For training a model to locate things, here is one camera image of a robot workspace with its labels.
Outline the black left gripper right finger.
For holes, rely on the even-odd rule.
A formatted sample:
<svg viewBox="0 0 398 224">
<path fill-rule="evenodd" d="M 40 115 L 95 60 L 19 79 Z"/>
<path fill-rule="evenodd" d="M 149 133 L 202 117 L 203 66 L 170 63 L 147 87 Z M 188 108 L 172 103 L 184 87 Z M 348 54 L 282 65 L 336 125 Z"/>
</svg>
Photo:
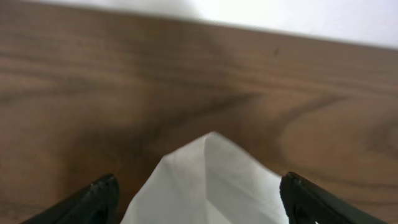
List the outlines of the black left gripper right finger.
<svg viewBox="0 0 398 224">
<path fill-rule="evenodd" d="M 280 196 L 290 224 L 386 224 L 295 172 L 282 177 Z"/>
</svg>

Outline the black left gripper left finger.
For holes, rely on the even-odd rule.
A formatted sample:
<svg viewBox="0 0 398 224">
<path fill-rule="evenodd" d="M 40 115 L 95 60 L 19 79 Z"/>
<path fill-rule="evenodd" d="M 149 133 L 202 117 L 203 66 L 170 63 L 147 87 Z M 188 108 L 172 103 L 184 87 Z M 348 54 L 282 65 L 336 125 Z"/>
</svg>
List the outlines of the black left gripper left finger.
<svg viewBox="0 0 398 224">
<path fill-rule="evenodd" d="M 22 224 L 110 224 L 118 204 L 118 180 L 107 174 Z"/>
</svg>

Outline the white printed t-shirt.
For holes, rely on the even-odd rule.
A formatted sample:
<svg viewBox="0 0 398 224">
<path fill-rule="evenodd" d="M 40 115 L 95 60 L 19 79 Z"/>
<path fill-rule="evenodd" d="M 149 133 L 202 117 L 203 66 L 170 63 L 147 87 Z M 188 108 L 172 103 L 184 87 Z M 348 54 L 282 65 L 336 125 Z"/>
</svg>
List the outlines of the white printed t-shirt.
<svg viewBox="0 0 398 224">
<path fill-rule="evenodd" d="M 281 177 L 218 133 L 164 156 L 122 224 L 288 223 Z"/>
</svg>

